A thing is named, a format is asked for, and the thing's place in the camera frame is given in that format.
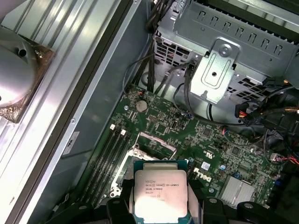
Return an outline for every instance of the cable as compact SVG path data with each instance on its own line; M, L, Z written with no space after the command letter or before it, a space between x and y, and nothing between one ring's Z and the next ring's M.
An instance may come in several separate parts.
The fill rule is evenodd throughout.
M285 164L285 161L283 162L283 163L272 163L269 159L268 159L268 157L267 157L267 155L266 155L266 147L267 147L267 136L268 136L268 132L269 132L269 129L267 129L267 131L266 131L266 133L265 133L265 135L264 135L264 138L263 138L263 155L264 155L264 157L265 157L265 159L266 159L266 161L267 161L267 163L269 164L269 165L273 165L273 166L281 166L281 165L284 165Z
M249 143L249 144L237 144L237 143L234 143L233 141L231 141L227 136L226 136L226 134L228 133L228 130L225 130L225 129L223 129L223 136L224 136L224 138L231 144L231 145L233 145L233 146L237 146L237 147L247 147L247 146L252 146L252 145L255 145L256 143L258 143L258 142L260 142L262 139L263 139L263 137L261 136L261 137L259 137L255 142L252 142L252 143Z
M230 124L230 123L224 123L224 122L218 122L218 121L211 121L206 118L203 118L197 114L195 114L191 108L190 105L190 100L189 100L189 85L191 82L191 73L192 73L192 66L189 66L186 71L185 71L185 83L184 83L184 99L185 99L185 104L187 106L188 111L190 114L197 120L207 123L207 124L212 124L212 125L221 125L221 126L245 126L244 124Z
M286 150L289 152L289 154L292 155L293 157L295 157L295 159L299 161L299 155L297 153L295 153L294 150L291 148L291 146L289 145L289 143L287 141L287 137L284 138L283 143L284 143Z
M275 90L273 92L271 92L268 96L266 96L264 99L263 99L263 102L266 102L269 98L273 97L274 95L278 94L278 93L281 93L281 92L284 92L284 91L287 91L287 90L290 90L290 89L294 89L294 86L284 86L278 90Z
M158 94L158 93L160 92L160 90L162 89L162 87L163 87L164 84L166 83L168 77L171 75L171 73L172 73L173 71L178 70L178 69L184 69L184 68L186 68L189 64L190 64L190 63L181 64L181 65L178 65L178 66L176 66L176 67L173 67L173 68L169 69L169 70L166 72L166 74L164 75L164 77L163 77L163 79L162 79L160 85L157 87L157 89L156 89L156 91L155 91L155 94Z
M209 117L211 121L214 121L213 116L212 116L212 106L213 104L209 104Z
M125 90L125 82L126 82L126 77L127 77L127 73L128 73L128 71L129 71L129 69L130 69L134 64L136 64L136 63L138 63L138 62L142 62L143 60L145 60L145 59L147 59L147 58L153 56L154 54L155 54L155 53L146 55L145 57L140 58L139 60L134 61L134 62L132 62L131 64L128 65L128 67L127 67L127 69L126 69L126 71L125 71L125 75L123 76L123 79L122 79L122 92L123 92L126 96L129 95L129 94L126 92L126 90Z
M149 57L149 76L148 76L147 90L150 92L154 92L154 85L155 85L155 56L151 55L151 57Z
M158 94L160 92L160 90L162 89L162 87L164 86L164 84L166 83L166 80L168 79L168 75L165 75L160 83L160 85L156 88L156 91L154 92L155 94Z
M179 91L179 89L181 88L181 86L184 85L184 83L181 83L180 85L178 85L177 89L175 90L173 97L172 97L172 101L173 101L173 105L182 113L182 114L187 114L187 112L183 111L182 109L180 109L176 103L176 95Z

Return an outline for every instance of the circuit board component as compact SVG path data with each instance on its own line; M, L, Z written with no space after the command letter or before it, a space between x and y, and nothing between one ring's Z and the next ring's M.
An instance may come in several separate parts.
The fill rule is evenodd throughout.
M174 162L143 165L135 173L135 215L143 223L179 223L188 212L186 172Z
M137 106L140 101L146 102L146 107L144 102ZM227 186L236 181L249 190L244 199L264 205L274 186L271 175L279 174L281 167L269 165L263 154L255 153L263 151L258 146L231 145L222 131L132 85L129 95L117 105L77 185L74 201L79 197L97 206L105 197L119 196L122 180L133 178L134 162L186 160L187 179L200 180L207 196L223 197ZM233 132L227 137L235 144L248 144L246 138ZM234 206L231 199L227 202Z

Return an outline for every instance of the metal frame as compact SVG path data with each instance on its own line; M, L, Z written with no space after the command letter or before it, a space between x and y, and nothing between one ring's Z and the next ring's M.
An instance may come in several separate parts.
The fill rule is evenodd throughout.
M118 2L27 1L4 18L3 26L35 37L57 55L21 122L0 119L0 223L14 207ZM23 218L26 223L29 213Z
M291 13L289 11L286 11L282 8L279 8L273 4L270 4L263 0L237 0L239 2L242 2L248 6L252 6L254 8L257 8L259 10L262 10L263 12L266 12L268 14L271 14L275 17L278 17L284 21L287 21L291 24L294 24L296 26L299 26L299 16Z
M146 46L146 43L149 40L149 36L145 31L141 31L140 34L138 34L138 31L141 30L140 26L143 27L146 21L147 15L144 11L147 11L148 1L141 0L130 2L133 2L134 4L129 9L128 15L119 27L99 68L94 70L94 78L90 81L90 84L87 85L85 94L81 95L78 106L71 113L71 117L67 118L69 123L63 128L62 133L58 134L59 138L54 142L54 150L48 155L51 157L51 160L49 160L48 163L45 163L47 167L43 169L40 174L41 179L39 183L35 184L35 187L33 188L31 194L32 197L30 196L31 199L28 201L28 206L24 209L21 208L24 210L24 214L20 216L20 223L27 223L28 220L31 223L35 223L37 220L30 218L32 212L34 216L43 216L40 212L41 210L44 210L45 207L49 210L48 204L56 203L59 199L59 195L78 183L78 179L86 167L86 162L92 155L99 136L104 130L114 107L117 105L118 100L122 95L121 80L127 65L136 60L137 56L146 52L148 47ZM130 54L127 52L128 47L131 49L134 48L130 51ZM122 57L123 60L121 61L121 64L119 64L120 53L126 56L125 58ZM112 73L114 74L113 80L115 82L108 86L107 82L111 79ZM98 104L105 104L105 107L101 107L101 110L99 110L99 107L97 106ZM99 121L95 121L95 117L91 114L86 114L92 112L98 116L99 111L102 118L100 123ZM70 137L73 132L77 130L80 131L80 135L73 145L71 152L63 155L63 151L69 143ZM59 176L61 173L66 175L62 178L63 180L61 180L61 176ZM26 184L28 188L31 187L30 183L34 184L35 181L34 175L31 176L31 181L33 182L28 182ZM55 193L55 197L52 196L49 198L48 195L52 193ZM12 220L15 219L12 214L10 215L10 218Z

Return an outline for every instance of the ventilation slot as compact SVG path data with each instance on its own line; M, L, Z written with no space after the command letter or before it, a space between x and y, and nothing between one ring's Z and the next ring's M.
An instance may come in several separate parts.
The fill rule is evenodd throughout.
M275 48L275 50L274 50L274 54L279 55L280 52L281 52L281 50L282 50L282 46L277 45L276 48Z
M262 45L261 45L261 48L263 48L263 49L267 49L267 47L268 47L268 45L269 45L269 40L267 40L267 39L264 39L263 40L263 43L262 43Z
M251 33L249 36L248 42L254 43L255 40L256 40L256 34Z
M206 15L206 12L201 11L197 17L198 20L203 21L204 17Z
M259 99L260 97L265 97L270 94L269 91L266 90L265 87L259 84L254 84L251 82L250 79L245 78L242 81L239 81L238 84L241 84L242 86L246 87L246 91L237 92L237 97L242 98L243 100L252 100L252 99ZM228 88L228 92L231 92L233 89L231 87Z
M225 22L222 30L228 32L231 25L232 24L230 22Z
M212 18L211 21L210 21L210 25L212 25L212 26L216 26L217 21L218 21L218 17L213 16L213 18Z
M242 34L243 34L243 31L244 31L243 28L238 27L238 29L237 29L237 31L236 31L236 33L235 33L235 36L241 37Z
M156 42L156 57L167 64L178 66L187 61L190 52L173 43Z
M230 93L233 93L233 92L236 92L237 90L231 88L231 87L228 87L228 89L226 90L227 92L230 92Z

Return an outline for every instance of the white label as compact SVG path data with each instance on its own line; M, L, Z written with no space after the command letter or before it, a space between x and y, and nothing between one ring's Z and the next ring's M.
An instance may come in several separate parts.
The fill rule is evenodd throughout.
M210 168L211 164L207 163L207 162L203 162L201 165L201 168L203 168L204 170L208 171Z
M73 132L73 134L70 137L69 142L67 143L67 145L65 147L64 153L62 153L62 155L67 155L68 153L71 152L71 148L73 148L73 145L74 145L79 133L80 132Z
M213 159L213 154L212 153L209 153L207 152L206 153L206 157L209 158L209 159Z

